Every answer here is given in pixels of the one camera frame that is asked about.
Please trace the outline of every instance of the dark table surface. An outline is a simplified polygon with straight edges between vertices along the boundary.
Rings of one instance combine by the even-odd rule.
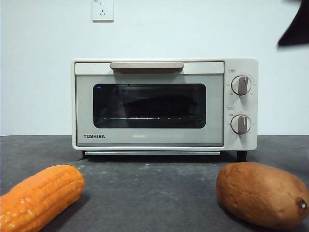
[[[58,164],[85,178],[80,199],[43,232],[270,232],[240,220],[217,201],[219,170],[236,162],[220,156],[130,156],[80,160],[70,136],[1,137],[1,195],[23,179]],[[309,187],[309,136],[259,136],[247,161],[286,170]],[[309,218],[291,232],[309,232]]]

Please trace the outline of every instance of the control knob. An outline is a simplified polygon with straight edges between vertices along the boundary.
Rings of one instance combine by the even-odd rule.
[[[245,75],[237,76],[232,81],[231,87],[237,95],[245,95],[251,89],[251,80]]]
[[[231,128],[237,134],[245,134],[250,130],[251,122],[245,115],[237,115],[231,121]]]

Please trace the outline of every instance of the white toaster oven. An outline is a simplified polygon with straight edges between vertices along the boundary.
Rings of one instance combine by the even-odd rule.
[[[245,160],[257,147],[257,83],[254,58],[76,59],[73,148]]]

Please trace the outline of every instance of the oven foot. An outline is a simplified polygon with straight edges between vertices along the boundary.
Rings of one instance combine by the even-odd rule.
[[[237,151],[238,162],[246,162],[246,159],[247,159],[247,151]]]
[[[83,154],[82,160],[85,160],[86,158],[88,158],[88,156],[85,154],[85,152],[86,152],[86,151],[82,151],[82,154]]]

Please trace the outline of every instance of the wall socket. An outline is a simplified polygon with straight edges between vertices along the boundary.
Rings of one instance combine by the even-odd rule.
[[[92,21],[114,21],[113,0],[92,0]]]

